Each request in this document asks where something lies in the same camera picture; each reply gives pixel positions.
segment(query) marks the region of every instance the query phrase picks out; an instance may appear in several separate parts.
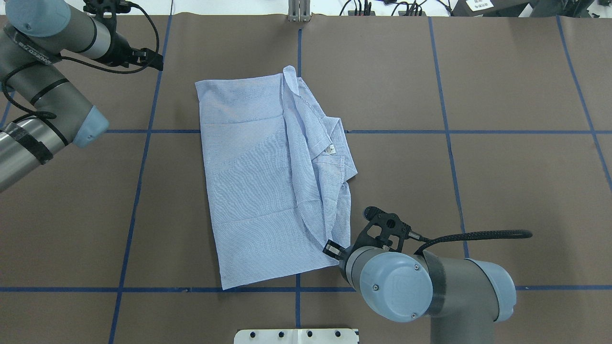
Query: shirt tag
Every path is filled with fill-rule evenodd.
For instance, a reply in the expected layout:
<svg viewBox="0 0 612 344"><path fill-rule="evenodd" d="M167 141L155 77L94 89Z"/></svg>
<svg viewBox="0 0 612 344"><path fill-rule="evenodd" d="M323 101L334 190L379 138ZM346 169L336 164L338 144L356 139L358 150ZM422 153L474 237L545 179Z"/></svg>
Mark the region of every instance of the shirt tag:
<svg viewBox="0 0 612 344"><path fill-rule="evenodd" d="M465 2L473 12L493 7L491 0L465 0Z"/></svg>
<svg viewBox="0 0 612 344"><path fill-rule="evenodd" d="M329 147L325 148L325 153L336 154L336 148L334 147L334 144L330 144Z"/></svg>

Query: metal bracket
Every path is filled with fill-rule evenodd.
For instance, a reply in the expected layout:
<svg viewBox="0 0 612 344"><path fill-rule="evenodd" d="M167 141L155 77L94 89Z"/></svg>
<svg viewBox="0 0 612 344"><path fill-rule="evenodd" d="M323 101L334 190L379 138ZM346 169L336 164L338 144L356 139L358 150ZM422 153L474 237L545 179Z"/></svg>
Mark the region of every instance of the metal bracket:
<svg viewBox="0 0 612 344"><path fill-rule="evenodd" d="M289 21L310 21L310 0L289 0Z"/></svg>

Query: gray robotic arm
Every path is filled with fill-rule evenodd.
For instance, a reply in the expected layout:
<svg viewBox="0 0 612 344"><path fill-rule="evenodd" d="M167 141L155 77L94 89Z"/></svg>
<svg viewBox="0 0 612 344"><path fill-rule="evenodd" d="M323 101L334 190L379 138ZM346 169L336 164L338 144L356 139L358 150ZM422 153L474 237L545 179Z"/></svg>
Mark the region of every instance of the gray robotic arm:
<svg viewBox="0 0 612 344"><path fill-rule="evenodd" d="M78 61L60 56L62 50L111 67L142 66L113 73L133 73L149 66L163 69L154 25L156 51L133 49L115 31L117 13L129 12L131 7L142 8L123 0L84 3L84 9L96 14L95 18L63 0L6 1L9 24L0 32L2 91L8 95L9 87L16 90L36 111L10 99L27 114L0 128L0 192L47 163L68 144L85 147L108 128L102 113L53 66L63 59ZM112 17L104 18L105 13Z"/></svg>
<svg viewBox="0 0 612 344"><path fill-rule="evenodd" d="M401 323L430 316L432 344L493 343L493 324L510 318L516 304L510 275L497 264L439 258L426 248L449 241L527 238L530 232L484 231L432 240L413 232L396 214L368 207L364 216L370 222L352 246L328 241L323 252L339 260L342 276L372 310ZM372 226L381 228L380 235L368 233ZM401 251L407 239L424 245L406 255Z"/></svg>

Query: folded cloth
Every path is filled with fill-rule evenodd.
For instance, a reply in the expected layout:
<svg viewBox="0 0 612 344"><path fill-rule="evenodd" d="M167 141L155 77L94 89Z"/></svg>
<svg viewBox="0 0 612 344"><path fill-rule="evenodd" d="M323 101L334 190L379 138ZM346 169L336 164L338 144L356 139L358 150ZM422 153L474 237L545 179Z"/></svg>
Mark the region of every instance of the folded cloth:
<svg viewBox="0 0 612 344"><path fill-rule="evenodd" d="M337 265L322 249L350 245L357 174L340 119L291 66L196 88L222 288Z"/></svg>

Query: white floor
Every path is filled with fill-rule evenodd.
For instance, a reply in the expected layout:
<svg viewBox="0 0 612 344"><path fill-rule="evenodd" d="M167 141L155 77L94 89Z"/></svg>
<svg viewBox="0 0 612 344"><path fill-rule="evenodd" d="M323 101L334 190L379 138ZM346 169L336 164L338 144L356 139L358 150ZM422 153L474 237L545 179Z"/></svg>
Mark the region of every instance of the white floor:
<svg viewBox="0 0 612 344"><path fill-rule="evenodd" d="M612 7L600 6L599 0L595 0L589 7L591 13L596 13L604 18L612 18ZM83 0L66 0L70 5L81 8ZM136 0L151 15L167 15L170 13L172 0ZM338 15L345 0L311 0L310 9L313 13L325 15ZM457 0L451 0L452 7ZM4 3L0 2L0 15L4 14ZM385 6L382 1L374 1L372 10L376 15L390 15L395 5ZM423 10L428 16L446 17L448 13L444 6L437 0L427 0ZM347 10L353 10L354 5L349 4ZM174 0L173 13L191 12L208 15L262 15L270 13L288 13L288 0ZM523 12L522 17L528 16L530 10Z"/></svg>

